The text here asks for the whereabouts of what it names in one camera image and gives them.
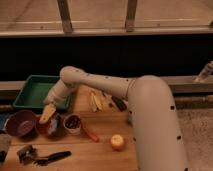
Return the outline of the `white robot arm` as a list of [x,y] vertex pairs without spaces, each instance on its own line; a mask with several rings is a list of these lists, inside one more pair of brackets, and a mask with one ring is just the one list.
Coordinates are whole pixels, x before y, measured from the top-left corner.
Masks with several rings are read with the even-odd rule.
[[74,84],[84,84],[128,101],[139,171],[189,171],[174,97],[162,78],[96,75],[65,66],[44,102],[61,104],[73,91]]

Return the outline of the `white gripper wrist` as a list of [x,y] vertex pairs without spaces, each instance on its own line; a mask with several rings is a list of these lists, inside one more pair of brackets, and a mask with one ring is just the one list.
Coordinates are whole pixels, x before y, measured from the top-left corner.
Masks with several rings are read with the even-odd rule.
[[73,84],[65,84],[59,79],[49,90],[44,99],[44,109],[40,117],[39,123],[45,124],[56,112],[56,107],[59,107],[67,97],[73,92]]

